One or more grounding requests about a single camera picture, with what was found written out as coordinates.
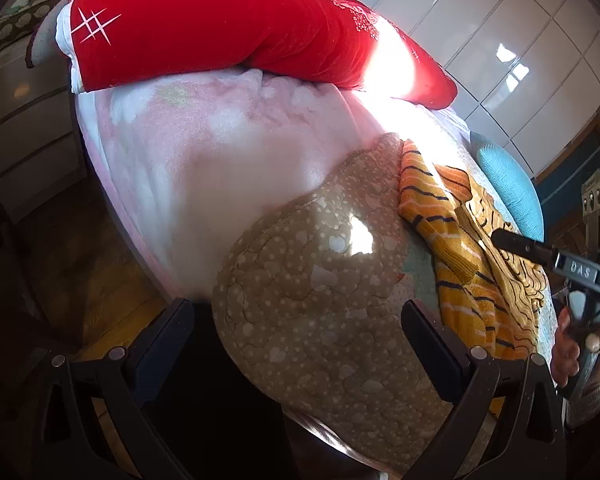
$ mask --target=white star pattern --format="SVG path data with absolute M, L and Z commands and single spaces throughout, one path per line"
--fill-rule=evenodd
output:
M 101 32 L 102 35 L 104 36 L 104 39 L 107 40 L 107 43 L 111 44 L 111 42 L 109 41 L 109 37 L 107 36 L 107 33 L 104 31 L 104 28 L 107 25 L 109 25 L 109 23 L 113 22 L 114 20 L 116 20 L 120 16 L 122 16 L 122 14 L 117 15 L 115 18 L 111 18 L 108 22 L 100 23 L 100 20 L 98 19 L 98 15 L 103 13 L 105 10 L 107 10 L 107 9 L 106 8 L 102 9 L 100 12 L 97 12 L 96 14 L 94 14 L 93 11 L 91 11 L 91 17 L 89 19 L 87 19 L 85 17 L 85 15 L 82 13 L 82 9 L 80 7 L 78 7 L 78 12 L 80 12 L 80 16 L 82 17 L 82 23 L 80 25 L 78 25 L 77 27 L 75 27 L 74 30 L 71 31 L 71 33 L 73 34 L 76 30 L 79 30 L 80 28 L 83 28 L 83 27 L 87 27 L 87 30 L 89 31 L 89 35 L 86 38 L 84 38 L 80 43 L 84 43 L 89 38 L 95 38 L 96 34 Z M 91 29 L 91 27 L 89 25 L 89 22 L 91 20 L 95 20 L 95 23 L 97 25 L 95 30 Z

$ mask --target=blue pillow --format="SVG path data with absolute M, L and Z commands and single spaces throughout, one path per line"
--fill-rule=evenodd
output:
M 544 241 L 544 221 L 536 189 L 516 160 L 486 137 L 471 132 L 471 154 L 493 184 L 523 236 Z

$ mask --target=sweater cuff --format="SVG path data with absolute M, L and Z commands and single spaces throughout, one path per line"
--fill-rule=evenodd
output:
M 570 430 L 589 422 L 600 412 L 600 384 L 575 402 L 567 402 L 566 425 Z

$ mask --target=red blanket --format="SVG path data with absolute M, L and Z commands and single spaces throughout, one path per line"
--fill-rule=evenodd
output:
M 74 91 L 243 64 L 445 108 L 456 86 L 356 0 L 72 0 L 58 43 Z

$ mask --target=metal screw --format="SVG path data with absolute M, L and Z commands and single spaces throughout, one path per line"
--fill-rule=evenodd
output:
M 538 366 L 544 365 L 544 357 L 542 357 L 540 354 L 531 354 L 531 360 Z
M 487 351 L 482 348 L 481 346 L 474 346 L 473 348 L 471 348 L 471 350 L 469 350 L 469 352 L 471 352 L 471 355 L 475 358 L 475 359 L 480 359 L 480 361 L 482 361 L 483 359 L 487 358 Z
M 122 346 L 115 346 L 111 350 L 109 350 L 109 353 L 107 355 L 112 361 L 119 361 L 125 356 L 125 353 L 126 350 L 122 348 Z
M 62 354 L 59 354 L 51 359 L 51 365 L 53 368 L 59 368 L 64 364 L 65 361 L 66 358 Z

